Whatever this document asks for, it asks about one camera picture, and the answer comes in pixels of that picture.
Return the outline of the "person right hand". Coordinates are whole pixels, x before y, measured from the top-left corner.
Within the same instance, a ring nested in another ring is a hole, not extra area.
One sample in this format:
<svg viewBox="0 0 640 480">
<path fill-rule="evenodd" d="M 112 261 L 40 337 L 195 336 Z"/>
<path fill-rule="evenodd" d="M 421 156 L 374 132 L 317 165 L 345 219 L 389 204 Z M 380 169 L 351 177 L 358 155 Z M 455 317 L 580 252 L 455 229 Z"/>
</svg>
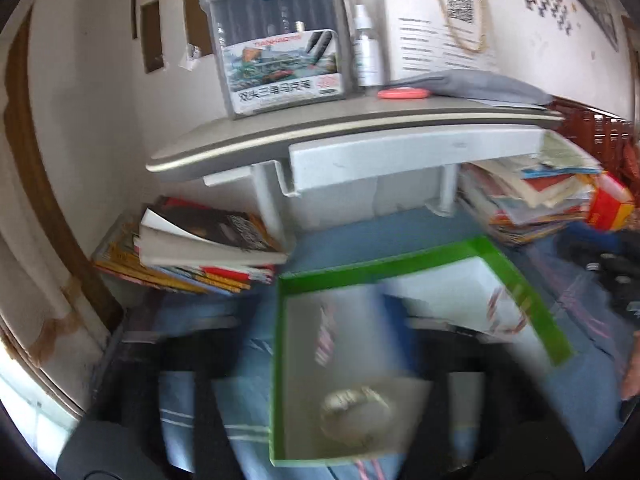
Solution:
<svg viewBox="0 0 640 480">
<path fill-rule="evenodd" d="M 620 398 L 628 401 L 640 392 L 640 332 L 634 332 L 634 346 L 620 386 Z"/>
</svg>

